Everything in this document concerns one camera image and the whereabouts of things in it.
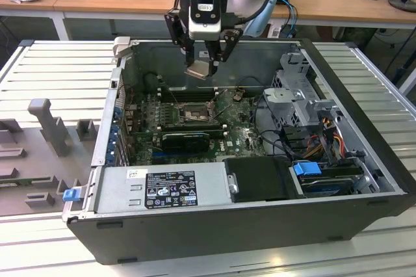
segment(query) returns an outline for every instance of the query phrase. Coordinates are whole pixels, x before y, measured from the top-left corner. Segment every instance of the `power supply label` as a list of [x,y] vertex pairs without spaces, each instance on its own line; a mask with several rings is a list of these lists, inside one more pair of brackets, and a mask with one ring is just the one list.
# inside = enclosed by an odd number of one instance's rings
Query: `power supply label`
[[198,205],[195,171],[146,174],[148,209]]

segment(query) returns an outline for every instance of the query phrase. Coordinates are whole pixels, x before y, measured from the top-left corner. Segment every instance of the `motherboard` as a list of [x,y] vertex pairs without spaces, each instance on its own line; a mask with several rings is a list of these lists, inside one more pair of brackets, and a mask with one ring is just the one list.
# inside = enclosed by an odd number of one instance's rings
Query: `motherboard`
[[136,165],[220,162],[266,154],[252,123],[254,98],[244,92],[160,91],[147,94],[134,108]]

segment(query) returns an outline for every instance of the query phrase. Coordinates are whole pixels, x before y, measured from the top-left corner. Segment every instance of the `green circuit board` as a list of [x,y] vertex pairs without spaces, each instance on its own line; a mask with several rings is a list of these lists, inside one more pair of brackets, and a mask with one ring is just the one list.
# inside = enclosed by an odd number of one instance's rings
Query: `green circuit board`
[[[262,142],[258,139],[253,124],[250,122],[250,111],[254,109],[252,102],[250,103],[249,98],[235,101],[234,95],[234,90],[226,91],[214,102],[197,103],[163,103],[156,96],[147,96],[140,104],[142,111],[141,131],[133,133],[136,141],[135,164],[220,162],[227,157],[265,155]],[[180,119],[181,113],[185,113],[184,119]],[[195,126],[195,129],[191,129],[191,131],[197,133],[200,131],[198,129],[199,123],[194,120],[197,118],[203,122],[221,126],[221,130],[213,131],[215,135],[210,135],[208,151],[195,154],[163,152],[161,140],[163,135],[167,133],[164,129],[177,124],[190,124]]]

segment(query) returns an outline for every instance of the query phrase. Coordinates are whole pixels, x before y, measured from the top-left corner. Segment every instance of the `sticker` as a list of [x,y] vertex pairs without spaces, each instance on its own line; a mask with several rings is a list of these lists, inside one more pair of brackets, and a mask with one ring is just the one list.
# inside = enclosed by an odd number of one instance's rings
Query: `sticker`
[[209,58],[208,51],[200,51],[200,58]]
[[149,173],[145,175],[146,200],[144,205],[146,208],[158,209],[198,205],[195,171]]
[[139,168],[136,170],[127,170],[127,179],[129,178],[145,178],[148,173],[147,168]]

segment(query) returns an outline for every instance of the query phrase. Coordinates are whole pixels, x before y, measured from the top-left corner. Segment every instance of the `monitor stand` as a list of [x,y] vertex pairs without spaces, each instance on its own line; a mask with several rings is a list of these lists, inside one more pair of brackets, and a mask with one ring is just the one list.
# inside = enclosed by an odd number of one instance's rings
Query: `monitor stand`
[[416,3],[411,0],[389,0],[389,4],[405,12],[416,12]]

